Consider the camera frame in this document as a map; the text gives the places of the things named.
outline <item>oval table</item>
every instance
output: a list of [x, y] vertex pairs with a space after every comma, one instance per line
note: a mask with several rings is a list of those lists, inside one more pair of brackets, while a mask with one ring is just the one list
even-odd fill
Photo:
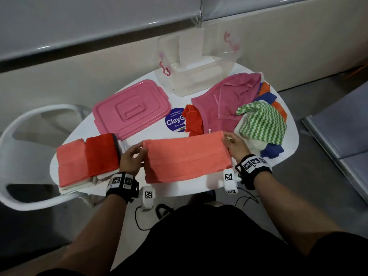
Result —
[[[232, 69], [229, 75], [238, 74], [241, 72], [253, 73], [250, 69], [247, 69], [246, 67], [241, 66], [239, 64], [235, 64], [234, 68]], [[205, 89], [205, 90], [202, 90], [200, 92], [197, 92], [197, 93], [185, 96], [185, 97], [178, 97], [173, 93], [173, 89], [170, 87], [168, 79], [162, 74], [162, 69], [157, 69], [156, 71], [150, 72], [149, 74], [146, 74], [136, 79], [135, 81], [128, 84], [127, 86], [120, 89], [119, 91], [135, 83], [138, 83], [139, 81], [143, 79], [151, 79], [158, 86], [161, 86], [162, 89], [168, 95], [168, 100], [172, 108], [176, 108], [176, 107], [185, 108], [187, 104], [191, 104], [192, 98], [198, 97], [209, 90], [209, 89]], [[292, 118], [292, 115], [288, 107], [286, 106], [284, 101], [281, 99], [280, 95], [274, 90], [274, 88], [272, 88], [272, 86], [271, 86], [271, 92], [274, 95], [276, 95], [277, 97], [276, 101], [278, 101], [283, 106], [284, 110], [288, 114], [287, 121], [286, 121], [287, 130], [286, 130], [286, 133], [283, 139], [283, 143], [282, 143], [284, 152], [281, 153], [278, 157], [274, 159], [265, 158], [272, 167], [282, 162], [283, 160], [287, 159], [288, 157], [290, 157], [292, 154], [295, 153], [299, 145], [299, 134], [298, 134], [294, 119]], [[99, 135], [99, 132], [96, 128], [96, 125], [94, 124], [94, 116], [91, 113], [70, 134], [70, 136], [64, 141], [64, 144], [72, 142], [80, 138], [86, 140], [87, 138], [98, 136], [98, 135]], [[189, 133], [186, 133], [186, 132], [173, 132], [170, 129], [168, 129], [168, 127], [165, 124], [165, 118], [163, 118], [159, 120], [158, 122], [154, 123], [153, 125], [147, 127], [146, 129], [138, 132], [137, 134], [123, 140], [122, 145], [126, 150], [131, 145], [137, 144], [144, 139], [181, 138], [181, 137], [187, 137], [188, 135]], [[56, 155], [54, 155], [50, 163], [50, 175], [51, 175], [52, 180], [58, 185], [59, 184], [58, 160], [56, 158]], [[145, 181], [145, 172], [143, 168], [141, 168], [139, 173], [137, 174], [136, 180], [140, 183], [140, 188], [142, 188], [143, 186], [149, 185]], [[90, 186], [90, 187], [79, 189], [78, 191], [84, 192], [90, 195], [105, 196], [107, 184], [108, 182], [105, 181], [95, 186]], [[194, 178], [191, 180], [186, 180], [186, 181], [152, 184], [152, 187], [154, 190], [154, 194], [153, 194], [154, 197], [189, 195], [189, 194], [205, 192], [208, 190], [218, 189], [223, 186], [224, 186], [224, 182], [223, 182], [223, 172], [222, 171], [204, 175], [204, 176]]]

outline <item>black wristband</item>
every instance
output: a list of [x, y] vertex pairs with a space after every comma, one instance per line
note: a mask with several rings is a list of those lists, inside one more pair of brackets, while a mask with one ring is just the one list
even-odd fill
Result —
[[125, 172], [118, 172], [112, 176], [108, 183], [106, 197], [112, 194], [118, 195], [128, 203], [138, 198], [138, 192], [139, 183], [134, 177]]
[[241, 183], [248, 190], [255, 190], [254, 179], [260, 172], [268, 171], [272, 173], [265, 159], [257, 157], [254, 154], [249, 154], [242, 158], [240, 163], [235, 166], [235, 169], [239, 172], [239, 176], [242, 179]]

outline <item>white chair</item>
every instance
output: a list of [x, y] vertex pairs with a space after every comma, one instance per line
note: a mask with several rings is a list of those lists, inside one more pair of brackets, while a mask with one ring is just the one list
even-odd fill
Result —
[[83, 121], [83, 111], [77, 106], [70, 104], [44, 106], [19, 116], [0, 137], [0, 201], [6, 206], [19, 211], [30, 211], [48, 208], [75, 198], [82, 198], [88, 203], [88, 195], [80, 192], [24, 203], [14, 199], [6, 189], [9, 184], [53, 184], [48, 169], [56, 149], [29, 141], [16, 140], [12, 135], [30, 117], [62, 109], [75, 111], [79, 121]]

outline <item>lid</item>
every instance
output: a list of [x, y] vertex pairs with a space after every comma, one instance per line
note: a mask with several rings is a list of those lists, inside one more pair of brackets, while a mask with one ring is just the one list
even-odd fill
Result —
[[145, 79], [97, 103], [92, 112], [100, 134], [114, 133], [123, 140], [157, 122], [170, 110], [162, 88]]

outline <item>green striped cloth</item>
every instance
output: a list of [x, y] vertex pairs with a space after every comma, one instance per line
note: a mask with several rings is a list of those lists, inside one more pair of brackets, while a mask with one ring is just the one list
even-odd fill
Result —
[[238, 108], [237, 115], [250, 112], [239, 133], [243, 137], [282, 144], [286, 124], [278, 111], [266, 102], [252, 102]]

